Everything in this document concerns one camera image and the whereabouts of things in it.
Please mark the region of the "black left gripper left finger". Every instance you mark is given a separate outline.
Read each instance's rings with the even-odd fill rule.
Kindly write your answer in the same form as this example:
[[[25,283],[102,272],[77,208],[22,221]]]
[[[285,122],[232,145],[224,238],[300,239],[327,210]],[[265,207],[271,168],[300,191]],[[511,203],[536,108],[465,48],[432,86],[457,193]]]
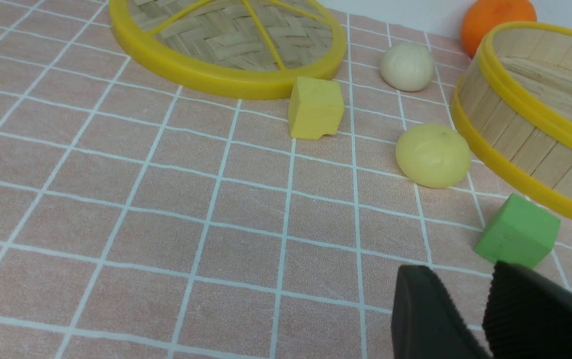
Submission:
[[[430,268],[398,268],[391,345],[395,359],[490,359]]]

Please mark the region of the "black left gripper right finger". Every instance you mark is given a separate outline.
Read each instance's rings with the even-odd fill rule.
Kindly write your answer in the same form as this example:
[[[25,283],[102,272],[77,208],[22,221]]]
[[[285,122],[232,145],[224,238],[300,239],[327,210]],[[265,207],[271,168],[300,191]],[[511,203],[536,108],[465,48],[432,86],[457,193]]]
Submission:
[[[572,293],[520,264],[495,264],[483,330],[496,359],[572,359]]]

